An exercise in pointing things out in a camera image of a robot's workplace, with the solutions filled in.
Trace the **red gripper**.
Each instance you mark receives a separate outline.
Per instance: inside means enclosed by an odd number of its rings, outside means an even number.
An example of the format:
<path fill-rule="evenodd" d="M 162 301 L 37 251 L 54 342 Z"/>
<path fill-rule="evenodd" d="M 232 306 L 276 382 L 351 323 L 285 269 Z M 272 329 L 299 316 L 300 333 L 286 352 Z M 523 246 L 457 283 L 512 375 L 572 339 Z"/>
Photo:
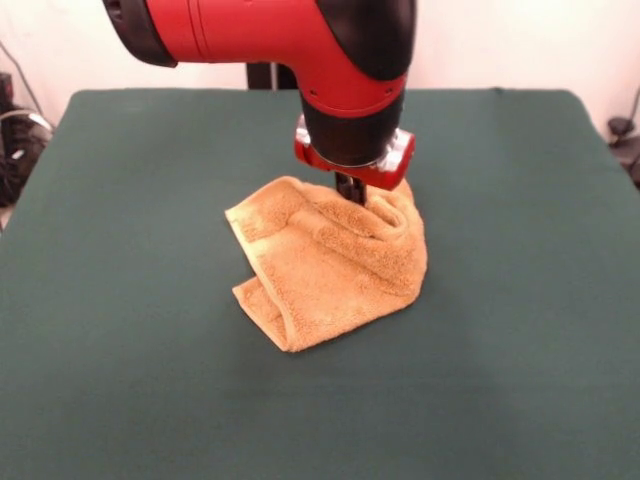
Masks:
<path fill-rule="evenodd" d="M 415 135 L 397 128 L 382 155 L 364 166 L 342 166 L 322 157 L 312 146 L 304 115 L 298 118 L 294 134 L 296 158 L 312 168 L 334 172 L 336 191 L 359 205 L 367 201 L 367 186 L 393 190 L 404 179 L 415 152 Z"/>

